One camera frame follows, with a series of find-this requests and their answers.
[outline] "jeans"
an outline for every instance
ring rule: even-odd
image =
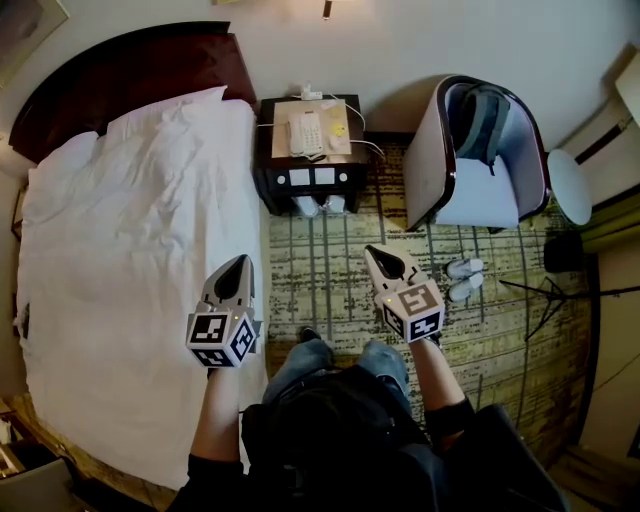
[[[409,405],[409,374],[404,359],[397,350],[370,341],[356,363],[383,382],[404,409],[411,414]],[[264,392],[262,403],[269,404],[280,398],[293,384],[327,375],[332,372],[333,352],[327,344],[315,339],[296,345],[286,361],[271,379]]]

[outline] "gray backpack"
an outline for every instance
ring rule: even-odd
[[[498,144],[511,104],[498,87],[475,85],[450,112],[451,136],[458,158],[480,160],[493,174]]]

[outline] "fiducial marker cube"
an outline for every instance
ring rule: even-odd
[[[187,348],[207,368],[238,368],[257,348],[258,337],[246,313],[196,313],[189,315],[189,325]]]
[[[380,295],[384,321],[407,343],[439,332],[444,323],[444,300],[433,279],[399,292]]]

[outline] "white sneaker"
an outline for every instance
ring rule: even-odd
[[[447,275],[451,279],[464,279],[484,268],[484,261],[477,258],[466,260],[453,260],[447,265]]]
[[[449,298],[452,302],[462,302],[468,299],[474,290],[477,290],[484,283],[484,276],[481,272],[473,274],[471,277],[454,284],[449,288]]]

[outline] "shoe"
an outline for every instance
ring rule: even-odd
[[[484,283],[484,276],[481,272],[473,274],[471,277],[454,284],[449,288],[449,299],[452,302],[462,302],[468,299],[474,290],[477,290]]]
[[[447,265],[447,275],[451,279],[465,279],[484,268],[484,261],[477,258],[453,260]]]
[[[311,327],[303,327],[302,329],[300,329],[300,343],[321,339],[322,338],[320,337],[320,335]]]

